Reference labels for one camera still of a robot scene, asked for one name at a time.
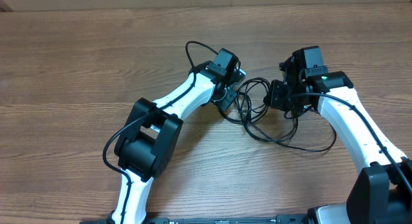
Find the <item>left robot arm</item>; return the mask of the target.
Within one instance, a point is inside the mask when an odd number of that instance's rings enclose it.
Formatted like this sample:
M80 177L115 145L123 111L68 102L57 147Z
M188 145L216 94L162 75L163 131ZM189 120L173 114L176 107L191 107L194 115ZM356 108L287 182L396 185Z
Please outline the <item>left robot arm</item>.
M122 129L109 139L115 144L121 175L117 207L106 223L143 223L153 181L171 161L183 121L209 102L226 110L236 95L234 86L246 76L241 62L222 48L213 61L192 66L187 79L162 98L140 98Z

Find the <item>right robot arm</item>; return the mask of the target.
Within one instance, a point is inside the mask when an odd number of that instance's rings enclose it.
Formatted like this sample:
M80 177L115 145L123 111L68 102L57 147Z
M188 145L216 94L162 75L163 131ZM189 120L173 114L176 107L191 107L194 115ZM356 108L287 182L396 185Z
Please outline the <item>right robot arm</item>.
M379 129L353 82L330 72L318 46L301 48L279 63L283 80L264 102L294 118L314 109L334 128L358 172L347 200L308 209L302 223L411 223L411 159Z

